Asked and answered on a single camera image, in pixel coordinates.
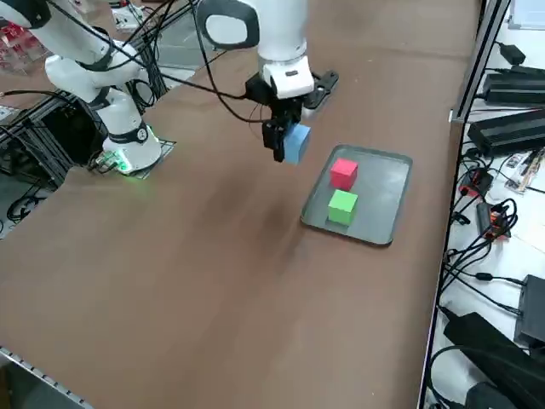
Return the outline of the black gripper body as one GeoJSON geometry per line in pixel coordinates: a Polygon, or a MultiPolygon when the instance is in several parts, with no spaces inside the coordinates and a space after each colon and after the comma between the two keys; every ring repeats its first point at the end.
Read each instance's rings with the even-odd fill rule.
{"type": "Polygon", "coordinates": [[[282,126],[301,122],[303,99],[300,96],[274,99],[271,103],[271,119],[282,126]]]}

